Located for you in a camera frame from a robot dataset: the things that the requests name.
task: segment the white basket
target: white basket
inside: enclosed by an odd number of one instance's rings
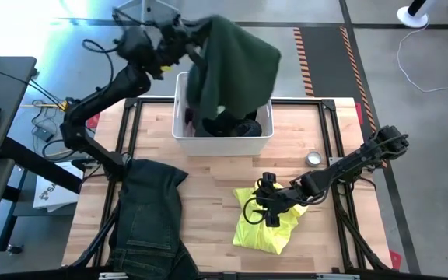
[[[172,122],[172,136],[189,156],[255,156],[261,153],[274,134],[272,105],[268,103],[257,109],[257,119],[262,127],[260,137],[192,137],[186,135],[184,112],[186,103],[187,72],[177,75],[176,94]]]

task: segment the concrete floor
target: concrete floor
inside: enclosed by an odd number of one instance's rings
[[[0,55],[31,55],[37,58],[37,81],[48,91],[65,98],[83,98],[107,81],[106,58],[81,48],[82,39],[96,40],[104,47],[118,37],[115,26],[50,25],[56,17],[109,19],[112,5],[124,0],[0,0]],[[395,12],[411,0],[346,0],[354,23],[397,23]],[[338,0],[184,0],[178,5],[186,18],[220,13],[231,20],[247,22],[343,23]],[[432,23],[448,23],[448,1],[438,1],[431,11]],[[138,8],[129,10],[133,16]],[[275,45],[282,62],[275,96],[304,96],[299,62],[290,27],[250,27],[251,33]],[[421,93],[399,71],[398,42],[408,30],[355,30],[363,68],[373,96],[376,115],[383,126],[394,124],[407,132],[411,148],[393,164],[395,180],[407,216],[421,272],[448,276],[448,90]],[[406,40],[403,66],[421,87],[448,86],[448,30],[426,30]],[[114,67],[124,65],[113,55]],[[177,73],[189,68],[186,59],[154,82],[150,94],[172,95]],[[43,99],[28,89],[24,104]],[[21,109],[9,136],[32,146],[30,119],[37,110]],[[18,183],[19,171],[10,184]],[[391,250],[403,253],[392,211],[392,201],[381,173],[375,174],[378,199]],[[0,231],[9,205],[0,205]],[[0,273],[57,268],[72,217],[19,218],[12,243],[25,244],[23,254],[0,253]]]

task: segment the white cable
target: white cable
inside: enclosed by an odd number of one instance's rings
[[[402,42],[404,42],[404,40],[407,39],[407,38],[408,38],[409,36],[411,36],[412,34],[417,33],[417,32],[421,32],[421,31],[425,30],[426,27],[428,27],[428,25],[429,25],[429,16],[428,16],[428,22],[426,23],[425,27],[421,28],[420,30],[416,30],[416,31],[412,31],[412,32],[410,32],[409,34],[407,34],[407,35],[404,37],[404,39],[401,40],[401,42],[398,44],[397,63],[398,63],[398,68],[401,69],[402,73],[404,73],[404,75],[405,75],[405,78],[407,78],[407,80],[408,80],[413,86],[415,86],[417,89],[421,90],[421,91],[424,92],[424,93],[433,93],[433,92],[436,92],[436,91],[440,91],[440,90],[448,89],[448,86],[446,86],[446,87],[441,87],[441,88],[438,88],[438,89],[428,89],[428,90],[422,89],[422,88],[419,87],[415,82],[412,82],[412,81],[411,81],[411,78],[409,78],[409,75],[408,75],[407,72],[402,68],[402,65],[401,65],[401,48],[402,48]]]

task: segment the black desk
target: black desk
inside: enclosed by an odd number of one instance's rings
[[[29,82],[35,64],[36,58],[0,57],[0,72]],[[27,84],[0,74],[0,199],[8,199],[14,204],[18,201],[19,190],[7,186],[14,164],[71,191],[79,192],[79,178],[6,136],[26,88]],[[5,250],[3,245],[4,242],[0,244],[0,250]]]

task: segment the denim jeans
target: denim jeans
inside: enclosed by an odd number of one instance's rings
[[[177,186],[187,173],[147,159],[133,160],[110,236],[109,264],[130,279],[195,279],[198,269],[179,237]]]

